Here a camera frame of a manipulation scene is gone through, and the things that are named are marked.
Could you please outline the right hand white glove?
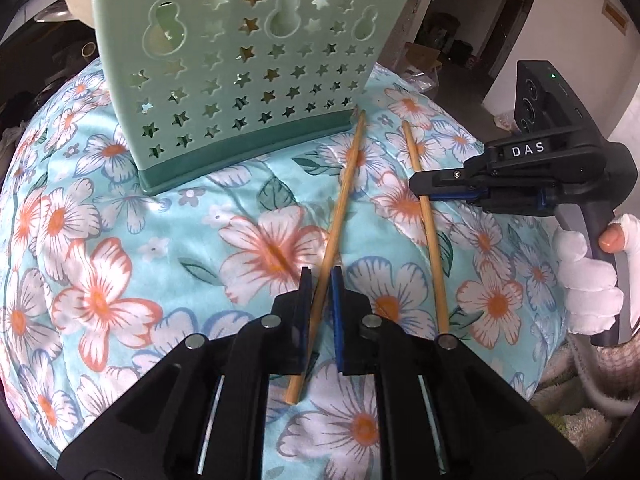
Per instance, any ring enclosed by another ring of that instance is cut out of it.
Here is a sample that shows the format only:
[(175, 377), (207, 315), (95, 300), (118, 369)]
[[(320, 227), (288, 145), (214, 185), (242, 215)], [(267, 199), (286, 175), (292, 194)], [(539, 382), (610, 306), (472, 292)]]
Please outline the right hand white glove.
[(593, 336), (610, 330), (629, 301), (631, 330), (639, 329), (639, 219), (623, 214), (614, 219), (599, 238), (608, 254), (623, 252), (629, 272), (629, 292), (617, 285), (611, 263), (589, 258), (582, 233), (557, 229), (553, 248), (559, 259), (558, 280), (565, 290), (567, 330)]

